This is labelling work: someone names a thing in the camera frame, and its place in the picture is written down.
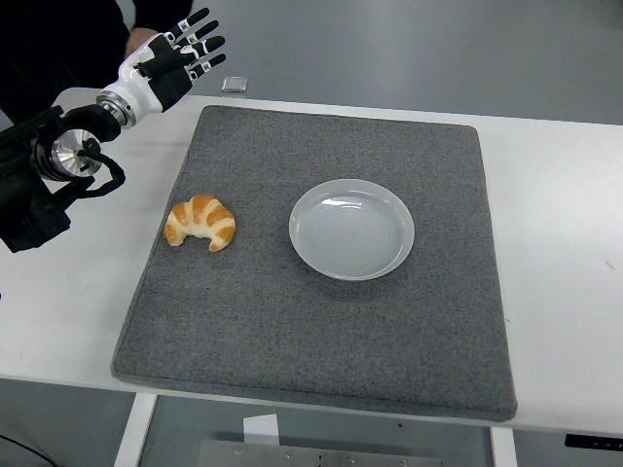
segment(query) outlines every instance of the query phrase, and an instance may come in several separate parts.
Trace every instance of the croissant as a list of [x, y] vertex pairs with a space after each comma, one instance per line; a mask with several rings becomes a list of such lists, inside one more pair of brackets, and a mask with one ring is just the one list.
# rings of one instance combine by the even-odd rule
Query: croissant
[[195, 195], [190, 201], [176, 204], [165, 224], [169, 245], [181, 245], [186, 235], [209, 237], [212, 252], [225, 248], [232, 241], [235, 230], [234, 214], [212, 195]]

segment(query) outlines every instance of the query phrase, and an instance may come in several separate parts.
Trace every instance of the robotic arm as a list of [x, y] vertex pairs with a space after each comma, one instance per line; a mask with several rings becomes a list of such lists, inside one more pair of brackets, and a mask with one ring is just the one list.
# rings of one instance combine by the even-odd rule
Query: robotic arm
[[[210, 57], [225, 39], [203, 39], [218, 21], [192, 32], [208, 13], [197, 11], [137, 49], [95, 104], [65, 115], [56, 106], [0, 133], [0, 238], [12, 252], [37, 248], [68, 230], [64, 211], [76, 199], [102, 197], [119, 188], [125, 174], [101, 154], [100, 144], [145, 115], [172, 107], [196, 79], [225, 60], [223, 54]], [[102, 165], [111, 180], [88, 190]], [[52, 194], [42, 178], [68, 183]]]

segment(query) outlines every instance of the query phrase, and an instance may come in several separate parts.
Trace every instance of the robot finger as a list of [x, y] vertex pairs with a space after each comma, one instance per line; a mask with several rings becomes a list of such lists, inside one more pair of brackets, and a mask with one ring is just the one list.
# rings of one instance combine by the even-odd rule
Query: robot finger
[[199, 21], [207, 17], [209, 13], [210, 10], [208, 8], [201, 8], [186, 19], [182, 19], [177, 24], [175, 24], [168, 32], [164, 34], [164, 36], [166, 37], [168, 42], [172, 46], [174, 46], [178, 39], [180, 39], [186, 32], [188, 32], [193, 25], [197, 24]]
[[223, 63], [225, 61], [225, 54], [219, 54], [210, 60], [206, 60], [202, 63], [198, 63], [188, 70], [188, 77], [191, 81], [195, 81], [197, 78], [210, 71], [210, 69], [219, 63]]
[[223, 44], [225, 44], [225, 38], [223, 36], [214, 36], [196, 44], [185, 46], [180, 50], [180, 53], [183, 55], [191, 54], [194, 57], [191, 62], [191, 64], [193, 64], [193, 62], [199, 60], [203, 56], [211, 54]]
[[179, 47], [186, 47], [188, 45], [196, 44], [198, 41], [200, 41], [203, 37], [207, 36], [210, 32], [212, 32], [217, 27], [218, 27], [218, 21], [215, 19], [214, 21], [211, 21], [205, 26], [203, 26], [197, 32], [193, 34], [189, 34], [188, 36], [182, 37], [179, 41], [177, 41], [177, 43], [173, 47], [179, 48]]

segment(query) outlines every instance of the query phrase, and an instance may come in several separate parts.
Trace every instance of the black cable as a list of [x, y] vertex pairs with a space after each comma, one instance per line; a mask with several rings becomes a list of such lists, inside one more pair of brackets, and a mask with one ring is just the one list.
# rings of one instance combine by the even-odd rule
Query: black cable
[[29, 448], [28, 446], [25, 446], [22, 443], [20, 443], [20, 442], [18, 442], [16, 440], [12, 440], [11, 438], [8, 438], [8, 437], [6, 437], [4, 435], [0, 435], [0, 438], [2, 438], [5, 441], [8, 441], [9, 443], [13, 443], [14, 445], [18, 445], [20, 448], [24, 448], [26, 450], [29, 450], [30, 452], [32, 452], [35, 455], [38, 455], [39, 457], [41, 457], [42, 459], [44, 459], [48, 463], [50, 463], [50, 465], [52, 465], [52, 467], [58, 467], [58, 464], [55, 464], [53, 461], [51, 461], [48, 457], [43, 455], [41, 452], [37, 452], [35, 449]]
[[110, 176], [112, 180], [104, 183], [101, 187], [95, 190], [88, 190], [78, 195], [78, 198], [98, 198], [108, 195], [110, 192], [117, 190], [126, 181], [126, 175], [124, 170], [109, 157], [101, 154], [97, 149], [83, 149], [78, 152], [78, 156], [84, 156], [94, 161], [101, 162], [108, 170], [110, 170]]

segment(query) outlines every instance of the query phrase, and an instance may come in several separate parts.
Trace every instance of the floor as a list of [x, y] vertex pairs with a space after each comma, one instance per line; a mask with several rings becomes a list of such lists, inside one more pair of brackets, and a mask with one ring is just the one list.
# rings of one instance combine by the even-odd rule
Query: floor
[[[119, 3], [131, 24], [131, 0]], [[623, 125], [620, 0], [196, 0], [201, 6], [220, 21], [228, 58], [195, 94], [223, 95], [226, 76], [244, 76], [240, 98]], [[0, 129], [9, 124], [0, 114]], [[100, 465], [85, 462], [85, 447], [97, 441], [112, 452], [131, 395], [85, 391], [0, 379], [0, 433], [67, 466]], [[98, 436], [80, 428], [89, 426], [84, 416]], [[544, 440], [539, 449], [561, 449], [562, 435], [518, 436], [518, 449], [536, 446], [530, 436]], [[0, 467], [41, 465], [10, 449], [0, 442]], [[547, 465], [546, 457], [522, 455], [520, 466]]]

